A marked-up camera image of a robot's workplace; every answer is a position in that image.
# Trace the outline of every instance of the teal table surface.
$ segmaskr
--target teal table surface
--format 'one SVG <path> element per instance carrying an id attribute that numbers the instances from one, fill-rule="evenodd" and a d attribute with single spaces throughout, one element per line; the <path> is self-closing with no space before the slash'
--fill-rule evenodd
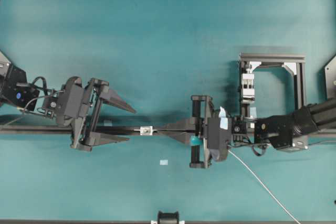
<path id="1" fill-rule="evenodd" d="M 322 102 L 335 39 L 335 0 L 0 0 L 0 50 L 50 87 L 71 76 L 110 81 L 138 111 L 104 106 L 114 125 L 189 117 L 193 94 L 238 113 L 240 52 L 305 54 L 307 101 Z M 258 72 L 258 116 L 288 113 L 292 101 L 284 69 Z M 167 137 L 92 153 L 69 144 L 68 135 L 1 135 L 1 219 L 149 220 L 178 210 L 185 220 L 290 220 L 232 156 L 198 170 L 190 148 Z M 298 219 L 336 220 L 336 146 L 235 152 Z"/>

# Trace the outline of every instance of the metal extrusion frame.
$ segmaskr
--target metal extrusion frame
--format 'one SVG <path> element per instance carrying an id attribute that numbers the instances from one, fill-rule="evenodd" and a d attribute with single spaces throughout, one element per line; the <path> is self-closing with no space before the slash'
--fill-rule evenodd
<path id="1" fill-rule="evenodd" d="M 151 224 L 154 221 L 0 220 L 0 224 Z M 294 221 L 184 221 L 185 224 L 295 224 Z M 336 224 L 336 221 L 301 221 L 302 224 Z"/>
<path id="2" fill-rule="evenodd" d="M 306 105 L 306 81 L 305 81 L 305 56 L 290 54 L 246 54 L 240 53 L 239 61 L 239 85 L 242 84 L 242 76 L 245 73 L 252 73 L 255 69 L 283 67 L 293 77 L 295 109 Z M 242 89 L 239 88 L 240 114 L 250 117 L 250 104 L 244 103 Z"/>

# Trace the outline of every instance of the white label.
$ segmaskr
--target white label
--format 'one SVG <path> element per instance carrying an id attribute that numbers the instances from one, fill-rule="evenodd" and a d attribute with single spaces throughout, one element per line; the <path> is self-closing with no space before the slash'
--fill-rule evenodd
<path id="1" fill-rule="evenodd" d="M 168 160 L 160 160 L 160 165 L 168 165 Z"/>

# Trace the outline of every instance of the white cable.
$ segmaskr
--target white cable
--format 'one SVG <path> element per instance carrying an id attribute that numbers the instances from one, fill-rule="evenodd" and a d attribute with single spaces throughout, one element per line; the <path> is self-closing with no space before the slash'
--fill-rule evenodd
<path id="1" fill-rule="evenodd" d="M 231 153 L 236 159 L 238 159 L 238 161 L 240 161 L 251 173 L 253 176 L 256 177 L 256 179 L 261 183 L 261 185 L 264 187 L 264 189 L 266 191 L 268 191 L 268 193 L 272 196 L 272 198 L 279 204 L 280 207 L 283 208 L 283 210 L 297 223 L 297 224 L 301 224 L 287 209 L 286 207 L 283 206 L 283 204 L 281 204 L 281 202 L 274 196 L 274 194 L 267 188 L 267 186 L 261 181 L 261 179 L 251 170 L 250 167 L 248 167 L 247 164 L 244 163 L 244 161 L 242 161 L 236 154 L 234 154 L 232 151 L 229 150 L 229 153 Z"/>

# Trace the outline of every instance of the white sticker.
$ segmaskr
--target white sticker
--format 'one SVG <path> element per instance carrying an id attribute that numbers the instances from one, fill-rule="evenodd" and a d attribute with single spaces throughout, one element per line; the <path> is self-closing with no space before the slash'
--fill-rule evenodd
<path id="1" fill-rule="evenodd" d="M 168 165 L 168 160 L 160 160 L 160 165 Z"/>
<path id="2" fill-rule="evenodd" d="M 220 125 L 219 127 L 224 129 L 224 130 L 227 130 L 228 128 L 228 119 L 226 117 L 226 112 L 225 112 L 225 109 L 221 107 L 221 111 L 219 112 L 219 115 L 218 117 L 220 118 Z"/>

